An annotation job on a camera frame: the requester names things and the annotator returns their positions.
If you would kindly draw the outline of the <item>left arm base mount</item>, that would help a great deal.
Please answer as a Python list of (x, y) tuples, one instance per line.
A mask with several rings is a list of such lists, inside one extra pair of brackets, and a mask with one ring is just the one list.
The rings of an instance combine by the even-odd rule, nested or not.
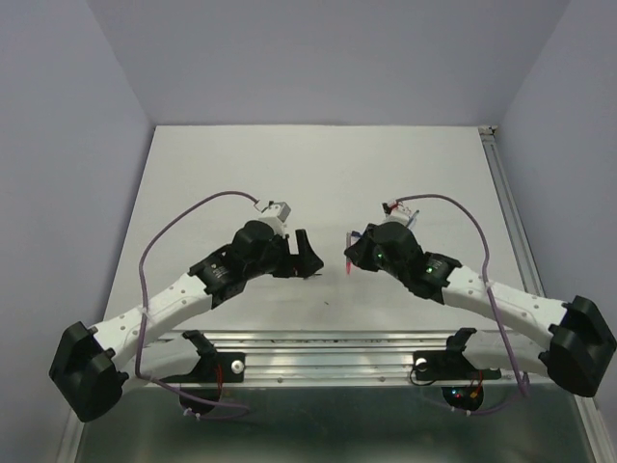
[(150, 383), (178, 396), (185, 416), (234, 420), (250, 413), (246, 405), (224, 402), (223, 387), (244, 381), (246, 354), (218, 350), (199, 330), (148, 349), (143, 367)]

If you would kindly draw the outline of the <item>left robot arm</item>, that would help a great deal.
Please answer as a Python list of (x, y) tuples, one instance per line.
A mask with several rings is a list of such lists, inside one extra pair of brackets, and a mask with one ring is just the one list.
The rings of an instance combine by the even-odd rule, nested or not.
[(306, 279), (323, 260), (304, 230), (288, 235), (263, 220), (247, 222), (229, 244), (192, 265), (175, 282), (137, 307), (91, 327), (77, 321), (61, 334), (49, 377), (81, 422), (92, 422), (117, 405), (130, 381), (159, 384), (144, 367), (146, 346), (177, 325), (208, 313), (242, 293), (261, 276)]

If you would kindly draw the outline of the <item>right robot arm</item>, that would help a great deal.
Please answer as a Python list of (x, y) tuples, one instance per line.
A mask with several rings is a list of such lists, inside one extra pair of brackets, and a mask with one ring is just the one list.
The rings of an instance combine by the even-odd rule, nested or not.
[(508, 328), (506, 334), (461, 328), (444, 349), (419, 352), (421, 381), (471, 380), (488, 370), (510, 369), (592, 397), (616, 352), (616, 339), (593, 301), (577, 296), (563, 302), (485, 281), (457, 259), (423, 251), (399, 223), (368, 225), (344, 255), (361, 270), (388, 273), (418, 298)]

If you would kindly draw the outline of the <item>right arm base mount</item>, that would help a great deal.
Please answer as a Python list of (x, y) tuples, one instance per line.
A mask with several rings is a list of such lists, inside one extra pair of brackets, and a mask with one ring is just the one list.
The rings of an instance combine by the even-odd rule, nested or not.
[(499, 368), (477, 368), (464, 357), (474, 328), (461, 328), (447, 338), (445, 347), (417, 350), (409, 373), (410, 382), (417, 387), (439, 383), (443, 400), (454, 412), (482, 415), (484, 382), (501, 378)]

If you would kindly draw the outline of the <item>white pen blue cap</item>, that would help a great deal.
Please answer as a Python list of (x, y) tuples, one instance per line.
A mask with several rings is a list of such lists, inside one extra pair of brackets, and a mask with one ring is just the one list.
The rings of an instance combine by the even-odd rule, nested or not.
[(411, 230), (411, 229), (412, 229), (412, 228), (416, 225), (416, 222), (417, 222), (417, 219), (418, 219), (418, 215), (419, 215), (419, 213), (420, 213), (420, 211), (417, 209), (417, 210), (416, 210), (416, 211), (415, 211), (415, 212), (411, 215), (410, 220), (409, 220), (409, 223), (408, 223), (408, 225), (407, 225), (407, 228), (408, 228), (408, 229), (410, 229), (410, 230)]

